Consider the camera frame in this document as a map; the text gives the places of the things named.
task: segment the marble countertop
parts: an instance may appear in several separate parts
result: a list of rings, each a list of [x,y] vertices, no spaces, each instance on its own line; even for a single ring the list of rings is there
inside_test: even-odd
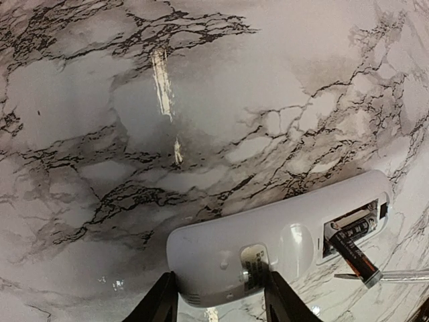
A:
[[[394,212],[364,251],[427,267],[428,21],[428,0],[2,1],[0,314],[120,321],[173,229],[370,169]],[[405,321],[428,296],[348,271],[292,286],[324,321]],[[264,319],[261,295],[178,317]]]

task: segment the marble surface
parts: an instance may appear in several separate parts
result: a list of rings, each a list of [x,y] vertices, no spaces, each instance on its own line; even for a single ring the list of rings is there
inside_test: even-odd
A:
[[[120,321],[174,228],[374,168],[394,214],[363,249],[427,267],[428,21],[428,0],[2,1],[4,321]],[[324,321],[405,321],[429,295],[348,271],[292,286]],[[264,319],[261,295],[178,318]]]

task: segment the battery compartment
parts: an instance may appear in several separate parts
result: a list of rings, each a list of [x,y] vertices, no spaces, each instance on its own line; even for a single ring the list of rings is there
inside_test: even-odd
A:
[[[385,204],[379,207],[379,200],[375,199],[358,209],[333,219],[333,221],[347,234],[349,238],[356,242],[376,230],[378,220],[380,218],[379,209],[383,209],[384,207]],[[335,254],[337,254],[335,248],[333,248],[323,238],[322,258],[328,259],[328,257],[334,256]]]

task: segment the silver label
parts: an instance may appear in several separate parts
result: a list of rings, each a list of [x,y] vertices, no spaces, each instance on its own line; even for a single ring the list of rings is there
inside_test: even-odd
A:
[[[265,286],[269,261],[267,248],[261,244],[248,246],[241,251],[245,292],[255,292]]]

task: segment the battery label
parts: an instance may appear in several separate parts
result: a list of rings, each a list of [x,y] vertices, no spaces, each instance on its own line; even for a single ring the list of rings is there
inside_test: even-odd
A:
[[[256,244],[241,251],[241,265],[243,267],[245,292],[255,292],[265,286],[269,261],[267,248]]]

